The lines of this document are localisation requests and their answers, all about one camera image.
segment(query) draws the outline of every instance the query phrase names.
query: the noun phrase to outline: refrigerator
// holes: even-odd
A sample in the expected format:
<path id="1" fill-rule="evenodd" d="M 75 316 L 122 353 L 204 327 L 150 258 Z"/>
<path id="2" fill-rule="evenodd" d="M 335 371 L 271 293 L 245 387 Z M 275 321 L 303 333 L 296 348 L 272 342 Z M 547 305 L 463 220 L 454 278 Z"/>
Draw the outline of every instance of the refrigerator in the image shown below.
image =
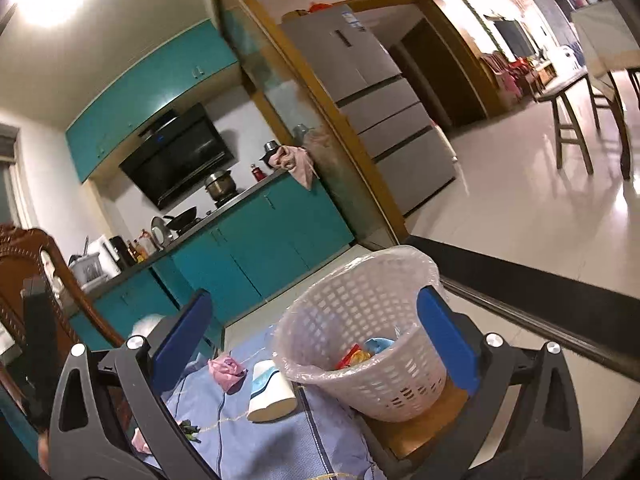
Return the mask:
<path id="1" fill-rule="evenodd" d="M 452 153 L 386 49 L 349 6 L 280 25 L 347 116 L 403 214 L 455 178 Z"/>

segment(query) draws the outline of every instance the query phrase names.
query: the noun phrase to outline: paper cup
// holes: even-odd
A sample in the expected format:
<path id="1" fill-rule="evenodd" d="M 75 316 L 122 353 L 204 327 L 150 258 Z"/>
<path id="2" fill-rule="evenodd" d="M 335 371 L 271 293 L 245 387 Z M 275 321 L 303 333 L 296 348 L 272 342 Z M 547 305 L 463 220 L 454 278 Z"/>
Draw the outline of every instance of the paper cup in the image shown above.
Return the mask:
<path id="1" fill-rule="evenodd" d="M 246 418 L 251 422 L 275 420 L 291 413 L 297 405 L 292 384 L 273 361 L 256 363 Z"/>

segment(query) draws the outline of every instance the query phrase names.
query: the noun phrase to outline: tile floor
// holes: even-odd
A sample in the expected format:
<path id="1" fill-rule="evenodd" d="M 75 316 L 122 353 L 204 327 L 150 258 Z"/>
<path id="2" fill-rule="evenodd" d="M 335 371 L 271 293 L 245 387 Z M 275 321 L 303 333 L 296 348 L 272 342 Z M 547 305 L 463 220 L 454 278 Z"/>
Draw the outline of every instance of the tile floor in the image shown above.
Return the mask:
<path id="1" fill-rule="evenodd" d="M 452 140 L 459 177 L 409 216 L 409 231 L 640 298 L 640 110 L 626 73 L 616 81 L 636 146 L 632 182 L 620 175 L 610 111 L 599 111 L 600 139 L 581 82 L 568 95 L 593 176 L 578 146 L 564 146 L 556 170 L 551 104 L 530 104 Z"/>
<path id="2" fill-rule="evenodd" d="M 638 102 L 625 73 L 616 74 L 616 81 L 632 145 L 640 146 Z M 564 147 L 564 168 L 556 170 L 551 106 L 530 104 L 455 137 L 459 178 L 412 213 L 407 227 L 414 235 L 640 298 L 640 170 L 631 182 L 622 181 L 618 134 L 610 112 L 600 111 L 602 138 L 598 138 L 586 84 L 568 95 L 586 137 L 593 176 L 587 176 L 577 146 Z M 311 283 L 367 252 L 351 248 L 234 323 L 226 330 L 225 346 L 232 348 L 277 322 Z M 498 332 L 514 346 L 540 348 L 544 342 L 462 298 L 450 296 L 449 304 L 470 316 L 482 332 Z M 624 425 L 640 397 L 640 383 L 571 351 L 565 355 L 580 409 L 587 472 Z M 517 393 L 518 387 L 512 386 L 474 464 L 495 452 Z"/>

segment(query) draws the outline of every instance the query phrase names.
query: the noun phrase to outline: white plastic basket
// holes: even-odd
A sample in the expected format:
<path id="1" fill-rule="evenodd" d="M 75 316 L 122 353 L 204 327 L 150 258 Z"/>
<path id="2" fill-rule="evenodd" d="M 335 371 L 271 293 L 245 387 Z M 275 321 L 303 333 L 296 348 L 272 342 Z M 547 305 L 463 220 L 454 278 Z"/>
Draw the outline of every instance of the white plastic basket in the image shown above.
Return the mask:
<path id="1" fill-rule="evenodd" d="M 416 313 L 418 291 L 426 285 L 445 297 L 436 264 L 410 246 L 371 253 L 334 270 L 278 322 L 276 365 L 290 380 L 317 384 L 373 418 L 414 418 L 438 399 L 447 376 Z M 334 370 L 355 343 L 396 339 L 396 327 L 402 335 L 389 348 Z"/>

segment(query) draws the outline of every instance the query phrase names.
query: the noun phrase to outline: upper cabinet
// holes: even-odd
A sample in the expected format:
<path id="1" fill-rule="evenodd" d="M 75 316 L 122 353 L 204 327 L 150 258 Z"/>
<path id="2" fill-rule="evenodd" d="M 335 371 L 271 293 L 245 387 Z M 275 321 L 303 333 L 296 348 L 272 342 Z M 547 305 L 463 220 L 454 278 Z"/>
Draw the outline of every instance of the upper cabinet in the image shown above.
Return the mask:
<path id="1" fill-rule="evenodd" d="M 209 20 L 140 60 L 66 131 L 81 181 L 145 121 L 206 78 L 237 62 Z"/>

